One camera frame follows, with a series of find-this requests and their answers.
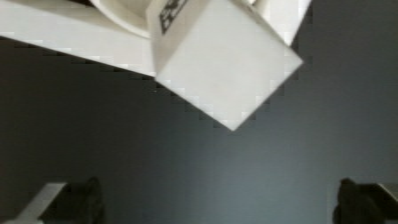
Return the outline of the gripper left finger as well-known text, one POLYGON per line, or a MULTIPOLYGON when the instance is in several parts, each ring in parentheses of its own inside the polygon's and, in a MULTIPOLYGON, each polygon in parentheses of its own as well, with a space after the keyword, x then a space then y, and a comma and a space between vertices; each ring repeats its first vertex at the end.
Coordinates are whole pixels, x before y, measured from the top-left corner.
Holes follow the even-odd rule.
POLYGON ((6 224, 106 224, 107 210, 97 177, 86 182, 49 182, 6 224))

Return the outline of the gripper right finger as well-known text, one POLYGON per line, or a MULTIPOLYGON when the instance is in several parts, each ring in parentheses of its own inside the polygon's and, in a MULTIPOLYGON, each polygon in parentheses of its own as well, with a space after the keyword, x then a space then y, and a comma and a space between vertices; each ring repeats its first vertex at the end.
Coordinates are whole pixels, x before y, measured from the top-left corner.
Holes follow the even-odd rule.
POLYGON ((335 224, 398 224, 398 183, 340 183, 335 224))

